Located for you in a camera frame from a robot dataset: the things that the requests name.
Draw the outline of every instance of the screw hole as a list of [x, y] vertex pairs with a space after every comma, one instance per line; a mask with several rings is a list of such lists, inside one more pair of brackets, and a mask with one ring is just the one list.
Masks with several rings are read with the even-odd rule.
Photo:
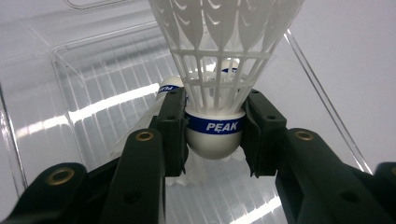
[[358, 203], [359, 202], [359, 197], [354, 192], [343, 191], [339, 195], [344, 201], [347, 201], [349, 203]]
[[75, 171], [69, 167], [59, 168], [49, 175], [47, 178], [47, 184], [52, 186], [64, 184], [69, 181], [74, 174]]
[[154, 137], [154, 134], [151, 133], [151, 132], [142, 132], [142, 133], [138, 133], [138, 134], [137, 134], [136, 140], [137, 140], [137, 141], [144, 142], [144, 141], [150, 140], [150, 139], [153, 138], [153, 137]]
[[305, 141], [311, 141], [312, 139], [314, 139], [314, 135], [312, 135], [311, 133], [303, 132], [303, 131], [295, 132], [294, 135], [302, 140], [305, 140]]

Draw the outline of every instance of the transparent acrylic panel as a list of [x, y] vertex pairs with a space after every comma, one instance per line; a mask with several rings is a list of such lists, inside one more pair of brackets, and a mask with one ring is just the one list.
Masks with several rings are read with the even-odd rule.
[[[51, 57], [38, 52], [1, 65], [28, 183], [62, 161], [82, 162], [89, 170], [103, 165], [154, 105], [158, 84], [177, 75], [155, 22], [63, 44]], [[286, 39], [254, 88], [288, 119], [288, 128], [319, 133], [344, 162], [357, 166]], [[167, 186], [167, 223], [286, 223], [275, 179], [250, 177], [243, 156], [206, 161], [191, 152], [191, 157], [202, 165], [202, 179]]]
[[62, 45], [52, 52], [84, 165], [110, 149], [155, 103], [159, 83], [177, 75], [155, 23]]

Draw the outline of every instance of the shuttlecock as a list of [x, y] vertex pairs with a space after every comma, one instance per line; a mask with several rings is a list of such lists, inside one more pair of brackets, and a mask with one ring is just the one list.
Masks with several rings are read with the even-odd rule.
[[240, 109], [304, 0], [149, 0], [189, 95], [187, 142], [207, 159], [239, 146]]

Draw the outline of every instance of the acrylic enclosure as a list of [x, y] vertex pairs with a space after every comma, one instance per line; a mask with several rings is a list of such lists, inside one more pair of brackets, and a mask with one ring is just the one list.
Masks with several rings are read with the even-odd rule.
[[[154, 105], [159, 83], [178, 71], [143, 0], [6, 0], [0, 27], [4, 219], [51, 165], [75, 161], [92, 170], [109, 161], [116, 143]], [[288, 128], [319, 133], [344, 162], [359, 167], [362, 158], [335, 126], [295, 45], [280, 40], [254, 88], [288, 119]], [[273, 177], [249, 177], [246, 162], [235, 158], [199, 162], [204, 183], [166, 188], [168, 223], [286, 222]]]

